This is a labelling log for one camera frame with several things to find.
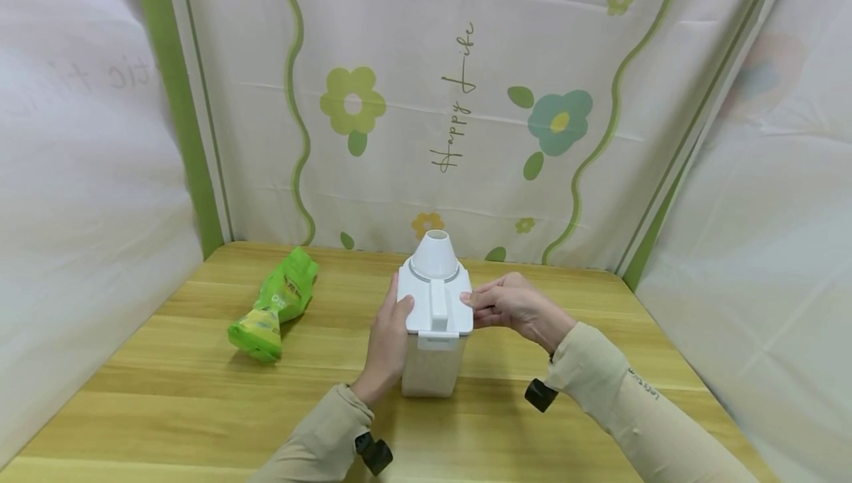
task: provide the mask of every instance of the white plastic container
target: white plastic container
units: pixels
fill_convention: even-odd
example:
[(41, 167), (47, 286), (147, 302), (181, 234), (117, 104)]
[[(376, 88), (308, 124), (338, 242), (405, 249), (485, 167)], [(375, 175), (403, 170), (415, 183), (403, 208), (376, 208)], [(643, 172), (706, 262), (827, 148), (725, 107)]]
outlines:
[(473, 310), (459, 295), (470, 292), (470, 277), (442, 230), (426, 232), (399, 268), (397, 299), (414, 297), (405, 321), (408, 359), (402, 373), (402, 395), (448, 398), (462, 366), (464, 344), (474, 328)]

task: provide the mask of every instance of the floral backdrop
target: floral backdrop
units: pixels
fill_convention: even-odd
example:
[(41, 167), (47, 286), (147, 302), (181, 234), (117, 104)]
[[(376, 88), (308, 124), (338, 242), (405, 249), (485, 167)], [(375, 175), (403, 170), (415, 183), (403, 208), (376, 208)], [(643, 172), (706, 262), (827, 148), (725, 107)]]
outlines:
[(744, 3), (189, 1), (236, 238), (598, 268)]

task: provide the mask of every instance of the white curtain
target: white curtain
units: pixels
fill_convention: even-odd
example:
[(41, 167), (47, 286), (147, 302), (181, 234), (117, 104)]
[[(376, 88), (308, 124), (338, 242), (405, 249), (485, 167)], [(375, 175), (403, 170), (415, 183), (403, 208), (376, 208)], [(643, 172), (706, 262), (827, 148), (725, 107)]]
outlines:
[(442, 227), (464, 257), (596, 268), (759, 3), (175, 0), (235, 237), (413, 251)]
[(796, 483), (852, 473), (851, 2), (776, 2), (638, 286)]
[(0, 0), (0, 467), (201, 261), (136, 0)]

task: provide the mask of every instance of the green wavy line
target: green wavy line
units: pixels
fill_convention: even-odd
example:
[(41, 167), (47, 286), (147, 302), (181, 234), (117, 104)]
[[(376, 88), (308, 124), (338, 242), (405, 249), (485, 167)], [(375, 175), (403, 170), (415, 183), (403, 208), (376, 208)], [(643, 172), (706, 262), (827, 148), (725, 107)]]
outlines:
[(305, 163), (308, 162), (308, 157), (311, 154), (311, 137), (308, 134), (308, 129), (305, 126), (304, 120), (302, 120), (302, 115), (299, 114), (299, 107), (296, 104), (296, 90), (293, 89), (293, 66), (296, 63), (296, 57), (302, 50), (302, 43), (305, 39), (305, 28), (304, 22), (302, 21), (302, 11), (299, 9), (299, 3), (296, 0), (287, 1), (290, 2), (290, 7), (293, 10), (293, 19), (296, 20), (296, 38), (293, 39), (293, 44), (290, 46), (290, 52), (287, 52), (287, 64), (284, 72), (287, 106), (290, 107), (290, 113), (293, 115), (293, 120), (296, 121), (296, 124), (299, 125), (299, 129), (302, 130), (302, 156), (299, 157), (299, 160), (296, 162), (296, 168), (293, 169), (291, 186), (293, 188), (293, 198), (296, 199), (296, 207), (299, 209), (299, 213), (302, 214), (302, 217), (308, 222), (308, 238), (302, 243), (303, 246), (307, 246), (314, 242), (316, 224), (314, 223), (314, 218), (310, 213), (308, 213), (308, 210), (305, 209), (305, 204), (302, 202), (302, 191), (299, 187), (299, 183), (302, 180), (302, 170), (305, 168)]
[(633, 47), (633, 50), (630, 50), (627, 53), (627, 57), (623, 59), (620, 66), (616, 69), (615, 78), (612, 79), (612, 112), (609, 116), (609, 124), (606, 126), (606, 131), (603, 135), (604, 137), (601, 139), (601, 142), (598, 143), (598, 147), (595, 147), (595, 150), (589, 154), (588, 158), (585, 158), (585, 161), (581, 163), (577, 172), (574, 173), (574, 177), (571, 180), (571, 197), (573, 199), (571, 220), (568, 221), (568, 226), (565, 228), (565, 231), (562, 231), (562, 235), (557, 237), (556, 241), (551, 242), (548, 244), (548, 247), (544, 249), (544, 253), (541, 257), (542, 265), (547, 265), (550, 254), (554, 251), (554, 249), (559, 248), (562, 243), (565, 243), (565, 241), (567, 241), (568, 238), (571, 237), (572, 233), (577, 229), (577, 224), (579, 219), (581, 219), (581, 213), (583, 210), (583, 201), (581, 193), (579, 192), (579, 183), (581, 182), (581, 177), (585, 169), (588, 169), (589, 165), (594, 163), (595, 159), (598, 159), (601, 154), (604, 153), (606, 147), (609, 146), (609, 142), (612, 140), (612, 136), (615, 135), (615, 129), (618, 126), (618, 119), (621, 116), (620, 87), (624, 70), (627, 69), (630, 62), (632, 62), (633, 59), (639, 55), (639, 52), (641, 52), (641, 50), (648, 45), (651, 39), (654, 38), (654, 35), (657, 33), (657, 30), (660, 29), (660, 25), (666, 17), (669, 8), (672, 6), (672, 1), (673, 0), (663, 0), (662, 5), (660, 6), (660, 11), (657, 11), (657, 16), (655, 17), (654, 22), (651, 23), (651, 27), (648, 31), (646, 31), (645, 36), (638, 42), (637, 46)]

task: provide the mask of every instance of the wooden table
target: wooden table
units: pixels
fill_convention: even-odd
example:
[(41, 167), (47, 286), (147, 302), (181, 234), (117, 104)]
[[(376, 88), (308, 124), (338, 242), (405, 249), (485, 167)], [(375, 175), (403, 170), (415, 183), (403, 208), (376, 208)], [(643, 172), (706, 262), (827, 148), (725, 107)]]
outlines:
[[(231, 243), (215, 252), (0, 473), (11, 482), (244, 482), (336, 382), (363, 365), (370, 322), (404, 257), (308, 249), (314, 302), (284, 328), (284, 357), (237, 353), (226, 326), (290, 248)], [(635, 369), (745, 462), (776, 481), (629, 289), (604, 271), (467, 261), (474, 285), (519, 270), (577, 319), (603, 331)], [(637, 482), (615, 443), (561, 396), (526, 403), (546, 373), (542, 350), (508, 330), (477, 331), (453, 398), (403, 399), (373, 434), (396, 461), (385, 482)], [(360, 460), (348, 482), (371, 478)]]

